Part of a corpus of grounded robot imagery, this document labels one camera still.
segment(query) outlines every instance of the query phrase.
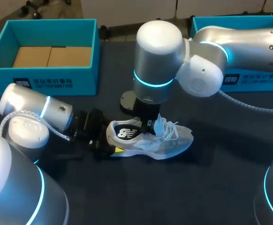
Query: chair wheel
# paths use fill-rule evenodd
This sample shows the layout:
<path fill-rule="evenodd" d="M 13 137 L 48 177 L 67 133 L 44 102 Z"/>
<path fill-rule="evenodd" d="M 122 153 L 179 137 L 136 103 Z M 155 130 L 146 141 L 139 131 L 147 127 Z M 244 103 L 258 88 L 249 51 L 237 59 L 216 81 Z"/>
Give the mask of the chair wheel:
<path fill-rule="evenodd" d="M 23 15 L 27 15 L 28 13 L 29 13 L 29 8 L 28 8 L 28 6 L 22 6 L 21 7 L 21 10 L 22 10 L 22 14 Z"/>
<path fill-rule="evenodd" d="M 35 12 L 33 15 L 32 15 L 32 19 L 34 20 L 39 20 L 41 18 L 41 15 L 39 12 Z"/>

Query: white cable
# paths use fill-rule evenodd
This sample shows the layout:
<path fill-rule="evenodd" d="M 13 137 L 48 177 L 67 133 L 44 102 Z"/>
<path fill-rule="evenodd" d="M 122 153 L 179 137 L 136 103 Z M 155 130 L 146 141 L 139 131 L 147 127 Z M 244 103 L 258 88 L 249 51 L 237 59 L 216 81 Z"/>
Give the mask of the white cable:
<path fill-rule="evenodd" d="M 273 113 L 273 109 L 255 107 L 255 106 L 243 103 L 241 101 L 236 100 L 235 98 L 232 98 L 231 96 L 227 95 L 226 93 L 222 92 L 222 90 L 219 90 L 218 93 L 220 95 L 222 95 L 224 98 L 227 98 L 228 100 L 230 100 L 230 101 L 232 101 L 232 102 L 234 102 L 234 103 L 236 103 L 238 105 L 241 105 L 241 106 L 243 106 L 245 108 L 252 109 L 252 110 L 255 110 L 255 111 L 260 111 L 260 112 Z"/>
<path fill-rule="evenodd" d="M 66 136 L 66 135 L 63 135 L 62 133 L 58 132 L 57 130 L 55 130 L 50 124 L 48 124 L 43 118 L 41 118 L 39 115 L 37 115 L 36 113 L 34 112 L 31 112 L 31 111 L 27 111 L 27 110 L 18 110 L 18 111 L 14 111 L 14 112 L 11 112 L 10 114 L 8 114 L 1 122 L 0 124 L 0 136 L 2 136 L 2 133 L 3 133 L 3 128 L 6 124 L 6 122 L 16 116 L 16 115 L 30 115 L 30 116 L 33 116 L 35 117 L 40 123 L 44 124 L 50 131 L 52 131 L 54 134 L 56 134 L 57 136 L 67 140 L 67 141 L 70 141 L 70 137 L 69 136 Z"/>

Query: blue box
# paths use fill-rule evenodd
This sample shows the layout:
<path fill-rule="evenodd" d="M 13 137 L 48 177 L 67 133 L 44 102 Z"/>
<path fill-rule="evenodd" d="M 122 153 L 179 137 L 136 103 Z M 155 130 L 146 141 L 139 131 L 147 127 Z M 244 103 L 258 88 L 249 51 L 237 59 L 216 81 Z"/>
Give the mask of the blue box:
<path fill-rule="evenodd" d="M 211 25 L 237 30 L 273 28 L 273 15 L 194 17 L 191 37 L 203 27 Z M 245 69 L 227 69 L 221 90 L 225 92 L 273 91 L 273 73 Z"/>
<path fill-rule="evenodd" d="M 92 47 L 92 55 L 88 67 L 13 68 L 20 46 Z M 10 83 L 49 96 L 95 95 L 99 55 L 96 19 L 7 21 L 0 35 L 0 95 Z"/>

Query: brown cardboard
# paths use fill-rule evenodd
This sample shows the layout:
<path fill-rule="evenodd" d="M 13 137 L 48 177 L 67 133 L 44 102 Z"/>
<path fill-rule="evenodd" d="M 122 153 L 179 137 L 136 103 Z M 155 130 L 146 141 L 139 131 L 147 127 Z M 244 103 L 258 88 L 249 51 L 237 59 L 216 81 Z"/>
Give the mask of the brown cardboard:
<path fill-rule="evenodd" d="M 47 67 L 51 47 L 20 47 L 13 67 Z"/>
<path fill-rule="evenodd" d="M 53 47 L 51 49 L 47 67 L 64 67 L 66 63 L 66 48 Z"/>
<path fill-rule="evenodd" d="M 48 67 L 88 67 L 91 47 L 53 47 Z"/>

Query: sneaker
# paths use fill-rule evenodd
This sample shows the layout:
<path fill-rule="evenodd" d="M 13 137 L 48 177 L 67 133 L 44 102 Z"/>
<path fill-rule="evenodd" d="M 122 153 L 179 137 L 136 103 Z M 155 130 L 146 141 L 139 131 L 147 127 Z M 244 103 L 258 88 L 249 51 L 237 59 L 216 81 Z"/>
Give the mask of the sneaker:
<path fill-rule="evenodd" d="M 154 159 L 166 159 L 176 156 L 193 142 L 192 131 L 183 126 L 166 121 L 158 115 L 154 123 L 154 133 L 142 133 L 139 118 L 126 121 L 112 121 L 106 129 L 109 145 L 124 149 L 113 156 L 129 157 L 147 155 Z"/>

